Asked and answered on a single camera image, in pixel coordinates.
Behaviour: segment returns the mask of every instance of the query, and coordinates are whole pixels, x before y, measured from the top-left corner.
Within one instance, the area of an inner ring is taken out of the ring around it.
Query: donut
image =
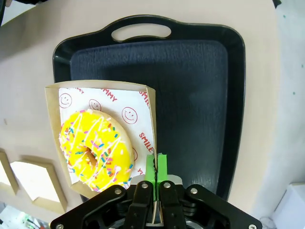
[[[108,114],[91,109],[73,113],[61,126],[59,141],[67,164],[91,190],[101,192],[130,180],[132,145]]]

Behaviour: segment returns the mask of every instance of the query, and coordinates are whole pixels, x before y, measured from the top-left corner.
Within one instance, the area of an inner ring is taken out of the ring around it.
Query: screw
[[[142,188],[147,188],[147,187],[148,187],[148,184],[146,184],[146,183],[142,184]]]
[[[198,192],[198,190],[195,189],[194,187],[191,189],[191,193],[192,193],[192,194],[196,194],[197,192]]]
[[[251,224],[251,225],[249,226],[249,229],[256,229],[256,225]]]
[[[165,183],[164,183],[164,187],[165,187],[165,188],[169,188],[170,186],[171,186],[170,183],[168,183],[168,182],[165,182]]]
[[[62,224],[58,224],[58,225],[56,226],[56,229],[63,229],[63,225],[62,225]]]
[[[121,194],[122,191],[121,191],[119,188],[117,188],[117,189],[114,191],[114,193],[118,195],[118,194]]]

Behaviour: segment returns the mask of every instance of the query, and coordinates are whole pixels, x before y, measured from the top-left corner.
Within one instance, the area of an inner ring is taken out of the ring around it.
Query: floor
[[[13,1],[3,24],[34,6]],[[265,229],[288,184],[305,182],[305,1],[282,0],[276,9],[281,41],[281,84],[276,138],[253,216]]]

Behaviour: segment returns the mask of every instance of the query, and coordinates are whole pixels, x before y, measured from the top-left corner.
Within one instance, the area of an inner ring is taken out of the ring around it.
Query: beige table surface
[[[22,155],[50,159],[68,209],[81,203],[57,159],[44,87],[53,83],[52,54],[71,36],[97,31],[119,18],[156,14],[183,22],[224,24],[246,47],[246,97],[239,157],[229,202],[251,213],[268,163],[276,119],[279,42],[271,0],[50,0],[0,27],[0,148],[10,162]],[[50,222],[56,213],[30,203],[24,190],[0,201]]]

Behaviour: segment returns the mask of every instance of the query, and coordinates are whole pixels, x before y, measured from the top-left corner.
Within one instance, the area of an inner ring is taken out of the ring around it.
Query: cardboard box
[[[81,181],[72,184],[70,175],[68,172],[68,167],[66,159],[60,148],[60,143],[58,140],[58,135],[61,131],[61,118],[60,118],[60,106],[59,106],[59,89],[60,88],[100,88],[100,89],[114,89],[114,90],[126,90],[126,91],[138,91],[146,92],[148,95],[149,108],[152,119],[152,131],[155,145],[155,158],[156,158],[156,111],[155,111],[155,90],[147,87],[145,85],[128,83],[128,82],[119,82],[119,81],[102,81],[102,80],[83,80],[83,81],[67,81],[61,83],[55,83],[53,85],[47,86],[45,88],[47,106],[49,111],[49,118],[51,123],[51,128],[53,131],[53,137],[61,163],[61,167],[64,171],[65,178],[69,186],[76,192],[81,195],[92,198],[98,194],[98,192],[91,191],[91,189],[83,184]]]
[[[21,170],[21,165],[27,165],[29,169]],[[46,177],[43,176],[43,173],[35,173],[34,170],[30,169],[30,167],[33,166],[39,167],[40,171],[44,171],[44,174],[48,175],[50,179],[46,179]],[[34,205],[60,214],[66,212],[67,200],[64,196],[64,193],[62,191],[61,185],[58,181],[56,172],[52,164],[40,163],[24,159],[11,163],[11,167],[17,179],[21,182],[21,185],[23,185],[25,191],[27,192],[29,198],[32,200],[32,203]],[[44,185],[43,182],[39,181],[39,179],[42,179],[42,181],[45,181],[45,183],[48,183],[48,185]],[[37,194],[35,198],[33,198],[32,194],[29,193],[29,188],[32,191],[38,192],[35,193]],[[43,194],[45,194],[45,192],[48,192],[50,189],[52,189],[54,196],[56,197],[56,201],[41,197],[43,196]]]
[[[0,162],[1,162],[1,171],[5,174],[0,174],[0,189],[6,190],[8,193],[12,195],[16,195],[19,189],[16,177],[10,167],[9,160],[6,156],[5,152],[0,151]]]

